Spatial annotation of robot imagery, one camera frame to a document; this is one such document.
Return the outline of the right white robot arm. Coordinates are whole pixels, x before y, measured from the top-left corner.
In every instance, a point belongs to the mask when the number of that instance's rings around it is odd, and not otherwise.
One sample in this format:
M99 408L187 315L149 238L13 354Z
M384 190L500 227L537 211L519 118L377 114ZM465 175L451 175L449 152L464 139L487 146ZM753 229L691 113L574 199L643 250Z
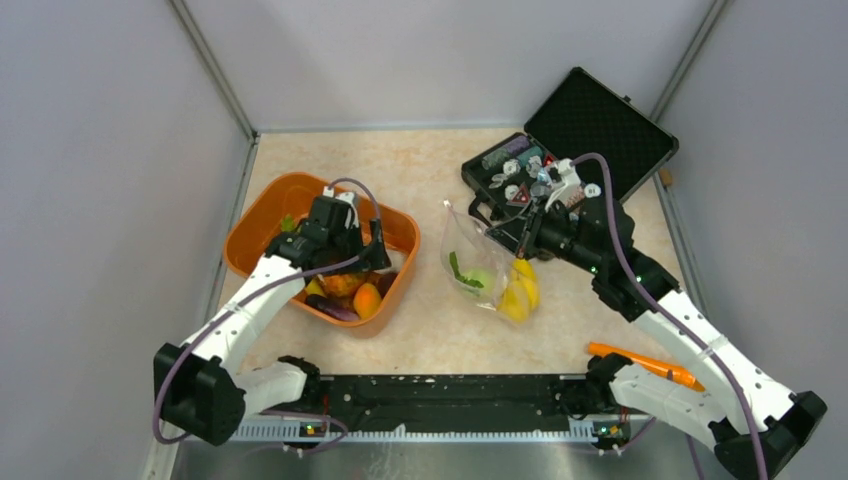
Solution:
M633 244L633 219L606 197L565 207L521 196L494 208L487 235L520 258L552 256L587 271L603 304L661 343L700 391L615 354L589 372L589 404L653 416L709 448L737 479L772 479L808 442L827 406L764 373L714 327L679 282Z

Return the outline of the yellow bell pepper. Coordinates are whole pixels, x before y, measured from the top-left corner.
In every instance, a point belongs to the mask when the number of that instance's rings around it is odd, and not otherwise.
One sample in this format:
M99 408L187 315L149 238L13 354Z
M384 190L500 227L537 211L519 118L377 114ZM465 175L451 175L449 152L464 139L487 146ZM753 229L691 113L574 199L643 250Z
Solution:
M505 288L497 311L515 324L525 323L538 307L539 292L529 280L511 281Z

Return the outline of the white radish with leaves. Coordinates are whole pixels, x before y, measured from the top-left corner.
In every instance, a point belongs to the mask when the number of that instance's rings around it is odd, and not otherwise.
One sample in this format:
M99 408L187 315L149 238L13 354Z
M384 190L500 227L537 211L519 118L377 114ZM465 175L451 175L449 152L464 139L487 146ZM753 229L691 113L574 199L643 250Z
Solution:
M467 292L474 296L490 296L493 293L496 278L491 269L474 267L463 271L455 252L448 254L448 262L454 279Z

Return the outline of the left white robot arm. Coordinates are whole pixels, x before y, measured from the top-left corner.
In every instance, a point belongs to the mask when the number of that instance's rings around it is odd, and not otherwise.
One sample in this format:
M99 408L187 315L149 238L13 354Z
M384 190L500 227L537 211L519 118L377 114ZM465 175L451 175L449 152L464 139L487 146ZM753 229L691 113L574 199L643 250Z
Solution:
M366 273L389 264L382 213L368 222L365 242L355 194L327 191L313 200L306 218L269 242L237 293L204 327L180 346L166 343L154 356L157 441L167 422L211 445L227 442L247 416L286 403L297 413L319 404L320 386L291 360L241 373L251 346L271 320L309 280L319 275Z

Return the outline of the orange pineapple toy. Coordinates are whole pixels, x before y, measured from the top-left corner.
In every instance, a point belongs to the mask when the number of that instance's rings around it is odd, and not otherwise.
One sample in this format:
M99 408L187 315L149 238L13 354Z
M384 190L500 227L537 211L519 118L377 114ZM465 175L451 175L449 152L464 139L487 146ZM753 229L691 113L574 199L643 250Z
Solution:
M348 273L338 275L316 275L326 292L326 297L348 298L367 281L366 273Z

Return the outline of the clear zip top bag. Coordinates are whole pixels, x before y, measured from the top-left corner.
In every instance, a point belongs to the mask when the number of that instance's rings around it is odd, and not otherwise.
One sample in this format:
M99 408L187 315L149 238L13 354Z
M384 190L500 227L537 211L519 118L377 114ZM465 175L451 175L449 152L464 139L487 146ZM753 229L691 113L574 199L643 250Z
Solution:
M440 243L440 260L450 284L476 307L490 311L514 325L521 325L511 322L497 311L505 288L514 281L511 272L516 257L485 236L486 227L481 221L458 211L448 200L443 202L443 206L446 220ZM457 254L463 271L483 267L494 272L496 284L490 296L474 296L460 286L451 273L448 262L450 252Z

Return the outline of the orange yellow mango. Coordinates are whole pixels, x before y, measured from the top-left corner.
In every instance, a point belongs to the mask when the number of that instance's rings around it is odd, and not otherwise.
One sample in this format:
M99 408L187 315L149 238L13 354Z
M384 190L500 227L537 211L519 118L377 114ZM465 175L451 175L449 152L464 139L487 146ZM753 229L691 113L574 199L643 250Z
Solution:
M364 283L352 298L354 312L361 320L373 317L379 310L382 296L374 284Z

